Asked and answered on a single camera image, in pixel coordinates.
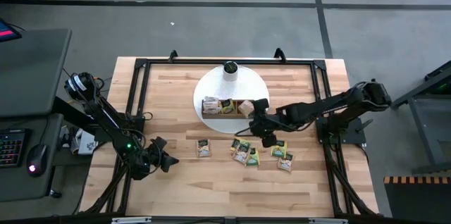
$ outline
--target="computer mouse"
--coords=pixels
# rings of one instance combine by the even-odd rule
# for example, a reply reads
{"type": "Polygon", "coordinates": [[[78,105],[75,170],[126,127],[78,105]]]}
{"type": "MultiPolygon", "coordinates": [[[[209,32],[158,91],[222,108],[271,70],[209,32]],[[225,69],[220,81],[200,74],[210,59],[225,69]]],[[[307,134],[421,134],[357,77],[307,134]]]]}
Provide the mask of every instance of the computer mouse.
{"type": "Polygon", "coordinates": [[[33,146],[27,155],[27,172],[32,177],[44,174],[47,168],[47,145],[37,144],[33,146]]]}

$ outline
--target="gray concrete floor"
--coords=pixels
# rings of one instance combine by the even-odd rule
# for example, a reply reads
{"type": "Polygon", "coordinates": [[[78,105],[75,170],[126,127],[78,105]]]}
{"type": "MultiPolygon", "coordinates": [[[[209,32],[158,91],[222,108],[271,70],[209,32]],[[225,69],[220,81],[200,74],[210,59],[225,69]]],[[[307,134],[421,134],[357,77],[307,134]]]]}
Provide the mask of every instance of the gray concrete floor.
{"type": "MultiPolygon", "coordinates": [[[[145,0],[307,2],[314,0],[145,0]]],[[[449,4],[451,0],[323,0],[349,4],[449,4]]],[[[324,58],[315,9],[0,4],[0,15],[28,30],[70,28],[65,68],[110,77],[117,56],[270,57],[277,47],[292,58],[324,58]]],[[[376,78],[397,98],[450,59],[451,11],[325,10],[333,57],[343,58],[351,84],[376,78]]],[[[67,99],[62,88],[58,95],[67,99]]],[[[380,212],[390,216],[383,177],[410,175],[428,164],[407,107],[366,114],[371,177],[380,212]]],[[[70,214],[87,168],[61,173],[62,199],[0,204],[1,219],[70,214]]]]}

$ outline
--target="monitor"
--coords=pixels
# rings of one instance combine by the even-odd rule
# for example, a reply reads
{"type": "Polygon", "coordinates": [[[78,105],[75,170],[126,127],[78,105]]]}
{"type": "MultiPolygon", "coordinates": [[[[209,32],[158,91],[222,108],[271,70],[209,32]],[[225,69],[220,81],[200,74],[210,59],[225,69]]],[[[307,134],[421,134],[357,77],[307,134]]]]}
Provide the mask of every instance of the monitor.
{"type": "Polygon", "coordinates": [[[0,18],[0,42],[19,39],[22,35],[0,18]]]}

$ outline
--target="orange black striped tape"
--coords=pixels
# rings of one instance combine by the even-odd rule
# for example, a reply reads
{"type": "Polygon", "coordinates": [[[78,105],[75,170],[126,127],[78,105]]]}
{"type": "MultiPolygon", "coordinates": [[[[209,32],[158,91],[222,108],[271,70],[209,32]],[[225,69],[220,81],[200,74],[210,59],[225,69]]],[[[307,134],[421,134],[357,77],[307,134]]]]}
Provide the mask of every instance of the orange black striped tape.
{"type": "Polygon", "coordinates": [[[440,177],[384,177],[384,184],[432,184],[432,185],[451,185],[451,178],[440,177]]]}

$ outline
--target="butcher block tabletop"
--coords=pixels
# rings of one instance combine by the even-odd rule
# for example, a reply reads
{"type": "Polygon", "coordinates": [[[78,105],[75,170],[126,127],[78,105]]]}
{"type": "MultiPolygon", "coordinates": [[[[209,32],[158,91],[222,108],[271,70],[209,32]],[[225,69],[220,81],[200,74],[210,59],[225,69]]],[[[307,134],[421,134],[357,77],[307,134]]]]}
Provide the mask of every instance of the butcher block tabletop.
{"type": "MultiPolygon", "coordinates": [[[[125,111],[136,57],[119,57],[108,101],[125,111]]],[[[147,142],[160,136],[168,141],[165,150],[180,160],[169,173],[158,170],[140,181],[132,180],[128,216],[239,216],[239,217],[332,217],[332,203],[323,148],[315,126],[302,132],[276,132],[295,156],[292,172],[277,169],[277,158],[261,140],[250,138],[260,151],[258,167],[244,167],[232,160],[233,135],[208,128],[197,117],[193,93],[199,80],[217,65],[152,65],[144,112],[147,142]],[[197,158],[196,140],[211,140],[211,157],[197,158]]],[[[345,62],[326,59],[332,95],[349,89],[345,62]]],[[[313,102],[314,91],[308,66],[248,65],[266,83],[271,109],[296,102],[313,102]]],[[[138,78],[133,113],[136,113],[143,72],[138,78]]],[[[366,158],[354,145],[343,145],[348,180],[366,205],[377,212],[376,198],[366,158]]],[[[94,153],[80,210],[88,209],[111,181],[116,153],[111,143],[94,153]]],[[[115,210],[123,183],[118,186],[115,210]]],[[[337,182],[340,206],[345,202],[337,182]]]]}

